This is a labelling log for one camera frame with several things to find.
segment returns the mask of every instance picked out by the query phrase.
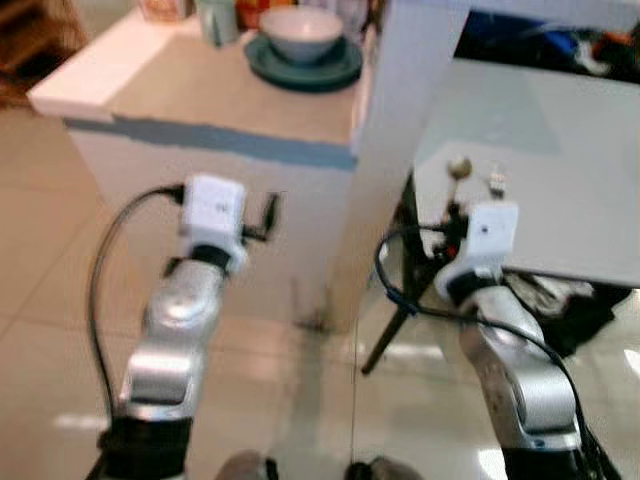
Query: green plate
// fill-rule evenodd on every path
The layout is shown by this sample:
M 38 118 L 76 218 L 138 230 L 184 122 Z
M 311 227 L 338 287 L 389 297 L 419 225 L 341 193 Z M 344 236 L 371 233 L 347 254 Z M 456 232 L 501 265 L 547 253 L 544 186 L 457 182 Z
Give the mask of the green plate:
M 318 62 L 311 65 L 289 63 L 260 34 L 244 48 L 251 69 L 268 82 L 291 90 L 337 90 L 360 76 L 362 54 L 357 45 L 342 38 Z

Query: white table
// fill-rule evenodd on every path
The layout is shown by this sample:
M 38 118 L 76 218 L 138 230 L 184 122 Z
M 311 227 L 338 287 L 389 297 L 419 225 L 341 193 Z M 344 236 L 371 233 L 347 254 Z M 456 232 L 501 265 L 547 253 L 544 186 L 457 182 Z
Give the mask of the white table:
M 446 165 L 459 199 L 488 199 L 500 164 L 520 206 L 509 266 L 640 285 L 640 86 L 454 61 L 415 160 L 419 218 L 437 221 Z

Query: shiny floor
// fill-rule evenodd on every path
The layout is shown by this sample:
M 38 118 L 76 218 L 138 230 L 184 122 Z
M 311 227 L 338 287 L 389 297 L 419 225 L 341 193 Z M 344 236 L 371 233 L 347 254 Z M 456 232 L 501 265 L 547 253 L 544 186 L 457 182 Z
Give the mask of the shiny floor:
M 110 212 L 58 121 L 0 112 L 0 478 L 81 479 L 104 426 L 83 317 L 88 263 Z M 126 245 L 105 279 L 102 326 L 119 375 L 148 295 Z M 279 461 L 284 480 L 338 480 L 386 454 L 425 479 L 500 479 L 500 454 L 454 327 L 410 321 L 368 378 L 393 313 L 374 285 L 356 331 L 324 336 L 223 318 L 188 460 L 213 479 L 232 453 Z M 640 478 L 640 295 L 569 361 L 602 443 Z

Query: teal saucer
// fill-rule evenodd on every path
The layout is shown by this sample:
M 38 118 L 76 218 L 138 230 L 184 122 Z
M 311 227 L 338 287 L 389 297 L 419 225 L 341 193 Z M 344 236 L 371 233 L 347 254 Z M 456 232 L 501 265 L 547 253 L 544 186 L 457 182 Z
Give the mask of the teal saucer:
M 251 69 L 268 82 L 306 92 L 326 92 L 351 84 L 360 76 L 360 48 L 342 38 L 318 62 L 296 65 L 280 56 L 260 34 L 244 48 Z

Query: black cable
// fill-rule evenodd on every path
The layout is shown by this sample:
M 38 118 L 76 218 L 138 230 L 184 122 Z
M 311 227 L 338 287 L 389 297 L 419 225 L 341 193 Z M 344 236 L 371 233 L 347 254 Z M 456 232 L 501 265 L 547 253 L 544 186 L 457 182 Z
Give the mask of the black cable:
M 477 325 L 483 325 L 490 328 L 504 330 L 517 337 L 520 337 L 526 340 L 527 342 L 532 343 L 533 345 L 538 347 L 540 350 L 542 350 L 549 357 L 551 362 L 554 365 L 556 365 L 562 371 L 562 373 L 567 377 L 569 385 L 571 386 L 571 390 L 573 391 L 573 395 L 575 397 L 575 402 L 576 402 L 576 420 L 578 422 L 578 429 L 580 431 L 580 437 L 582 439 L 582 445 L 584 448 L 585 458 L 588 463 L 588 468 L 591 471 L 596 472 L 596 474 L 599 475 L 598 478 L 602 478 L 602 471 L 599 466 L 600 462 L 598 460 L 598 457 L 602 456 L 605 459 L 605 463 L 606 463 L 609 475 L 611 475 L 611 476 L 608 475 L 607 478 L 610 478 L 612 480 L 621 479 L 622 477 L 615 470 L 612 462 L 608 458 L 606 458 L 606 454 L 604 450 L 600 447 L 600 444 L 598 443 L 595 435 L 589 430 L 584 417 L 584 411 L 582 408 L 582 403 L 580 402 L 578 389 L 573 379 L 571 378 L 571 375 L 569 374 L 567 367 L 565 367 L 564 362 L 562 361 L 562 357 L 560 357 L 560 355 L 555 350 L 553 350 L 543 341 L 540 341 L 537 338 L 532 337 L 528 333 L 520 330 L 519 328 L 504 322 L 493 321 L 490 319 L 485 319 L 485 318 L 471 316 L 471 315 L 460 315 L 460 314 L 447 312 L 446 310 L 438 310 L 430 307 L 425 307 L 417 301 L 414 302 L 412 300 L 409 300 L 407 296 L 400 289 L 398 289 L 395 285 L 391 283 L 391 281 L 389 280 L 389 277 L 387 276 L 384 270 L 384 267 L 382 266 L 382 260 L 380 258 L 382 249 L 390 240 L 396 237 L 404 237 L 406 235 L 420 233 L 421 231 L 425 231 L 425 230 L 433 231 L 433 232 L 442 232 L 443 228 L 440 225 L 421 225 L 421 224 L 409 225 L 407 227 L 402 227 L 388 233 L 378 244 L 378 247 L 376 248 L 376 252 L 375 252 L 375 258 L 374 258 L 375 269 L 376 269 L 376 273 L 378 274 L 378 277 L 380 278 L 380 282 L 382 283 L 385 289 L 385 293 L 387 297 L 393 303 L 395 303 L 399 307 L 406 309 L 412 315 L 417 315 L 418 313 L 420 313 L 420 314 L 429 315 L 441 320 L 447 320 L 447 321 L 456 320 L 466 324 L 477 324 Z
M 115 401 L 113 397 L 113 386 L 111 383 L 111 375 L 105 355 L 103 353 L 102 343 L 100 341 L 100 332 L 98 330 L 98 292 L 100 287 L 100 275 L 102 274 L 102 266 L 106 260 L 109 249 L 113 245 L 120 227 L 141 204 L 155 195 L 167 195 L 178 203 L 182 203 L 184 196 L 184 187 L 182 185 L 173 185 L 154 188 L 144 192 L 133 200 L 131 200 L 116 218 L 113 219 L 106 232 L 104 233 L 95 259 L 91 267 L 91 275 L 89 277 L 89 288 L 87 291 L 87 321 L 89 327 L 89 340 L 96 368 L 100 377 L 100 383 L 104 395 L 105 410 L 109 419 L 109 423 L 113 420 L 115 414 Z

